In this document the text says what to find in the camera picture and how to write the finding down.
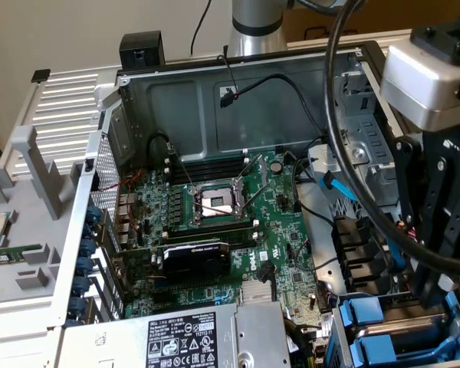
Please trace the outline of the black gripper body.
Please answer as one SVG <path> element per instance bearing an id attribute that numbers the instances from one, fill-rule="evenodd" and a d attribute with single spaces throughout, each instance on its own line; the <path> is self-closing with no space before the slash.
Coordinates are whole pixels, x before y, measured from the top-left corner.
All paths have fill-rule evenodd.
<path id="1" fill-rule="evenodd" d="M 439 173 L 439 158 L 444 158 L 445 169 L 451 181 L 450 192 L 460 192 L 460 124 L 436 132 L 422 133 L 423 149 L 427 160 L 429 178 Z"/>

